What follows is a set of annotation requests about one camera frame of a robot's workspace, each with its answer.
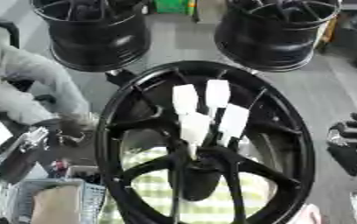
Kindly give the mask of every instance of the hand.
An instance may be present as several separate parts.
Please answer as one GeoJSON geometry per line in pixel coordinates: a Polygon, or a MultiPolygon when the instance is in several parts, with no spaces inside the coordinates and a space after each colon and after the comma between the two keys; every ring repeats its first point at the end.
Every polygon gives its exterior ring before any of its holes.
{"type": "Polygon", "coordinates": [[[352,121],[338,122],[328,132],[328,151],[351,176],[357,175],[357,114],[352,121]]]}

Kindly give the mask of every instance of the striped cloth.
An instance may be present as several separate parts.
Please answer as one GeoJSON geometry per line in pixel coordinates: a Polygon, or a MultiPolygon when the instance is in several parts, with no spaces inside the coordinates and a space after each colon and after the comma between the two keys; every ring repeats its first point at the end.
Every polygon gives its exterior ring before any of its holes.
{"type": "MultiPolygon", "coordinates": [[[[165,147],[156,147],[132,156],[126,155],[122,163],[123,168],[127,170],[164,155],[166,155],[165,147]]],[[[141,198],[164,215],[169,215],[172,205],[172,189],[167,177],[167,170],[154,171],[139,176],[132,182],[132,187],[141,198]]],[[[250,216],[267,204],[270,186],[264,178],[249,173],[241,173],[240,181],[245,210],[247,216],[250,216]]],[[[99,224],[124,223],[116,209],[115,201],[109,193],[106,195],[99,214],[99,224]]],[[[196,202],[186,200],[181,202],[180,220],[186,223],[223,224],[231,223],[233,218],[233,201],[224,178],[220,179],[216,190],[209,198],[196,202]]]]}

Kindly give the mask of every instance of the wheel spoke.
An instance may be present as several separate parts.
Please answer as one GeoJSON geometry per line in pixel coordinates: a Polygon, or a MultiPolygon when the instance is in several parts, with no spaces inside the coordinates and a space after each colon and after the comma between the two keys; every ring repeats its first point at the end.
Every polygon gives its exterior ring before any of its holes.
{"type": "Polygon", "coordinates": [[[240,177],[238,175],[237,167],[232,167],[231,170],[224,173],[227,181],[230,194],[234,203],[234,222],[233,223],[247,223],[244,199],[242,198],[242,189],[240,185],[240,177]]]}
{"type": "Polygon", "coordinates": [[[307,2],[301,1],[300,3],[302,4],[304,10],[306,10],[315,20],[321,20],[319,14],[315,10],[313,10],[307,2]]]}
{"type": "Polygon", "coordinates": [[[173,218],[173,223],[177,224],[180,222],[180,203],[183,198],[183,190],[184,190],[184,169],[188,162],[188,156],[186,155],[187,149],[181,149],[177,154],[181,155],[180,157],[176,157],[175,168],[173,171],[173,197],[171,201],[171,217],[173,218]]]}
{"type": "Polygon", "coordinates": [[[227,69],[223,69],[222,71],[220,71],[218,74],[217,74],[217,80],[221,80],[223,78],[223,76],[225,74],[228,73],[228,70],[227,69]]]}
{"type": "Polygon", "coordinates": [[[186,79],[186,76],[181,73],[178,67],[175,67],[173,73],[185,84],[189,84],[189,81],[186,79]]]}
{"type": "Polygon", "coordinates": [[[279,132],[283,134],[289,134],[293,136],[300,136],[302,132],[300,130],[291,129],[286,127],[282,124],[276,122],[264,122],[264,121],[257,121],[257,120],[249,120],[248,126],[262,133],[269,133],[269,132],[279,132]]]}
{"type": "Polygon", "coordinates": [[[133,85],[133,89],[139,94],[139,96],[144,100],[146,105],[154,111],[154,113],[158,112],[159,106],[152,100],[150,99],[146,93],[138,86],[138,85],[133,85]]]}
{"type": "Polygon", "coordinates": [[[114,138],[120,138],[127,130],[163,130],[164,133],[168,132],[170,136],[175,136],[179,133],[179,127],[175,122],[165,118],[164,111],[158,108],[157,113],[148,118],[137,120],[134,122],[117,122],[108,126],[110,135],[114,138]]]}
{"type": "Polygon", "coordinates": [[[279,171],[274,171],[269,167],[259,164],[251,159],[241,157],[241,162],[239,163],[240,172],[250,172],[255,175],[264,177],[274,181],[279,187],[284,189],[291,189],[300,187],[300,182],[294,178],[288,178],[279,171]]]}
{"type": "Polygon", "coordinates": [[[68,0],[62,0],[62,1],[58,1],[58,2],[55,2],[55,3],[49,3],[49,4],[46,4],[44,6],[41,6],[39,8],[37,8],[38,11],[43,11],[49,7],[52,7],[52,6],[55,6],[55,5],[58,5],[58,4],[68,4],[69,1],[68,0]]]}

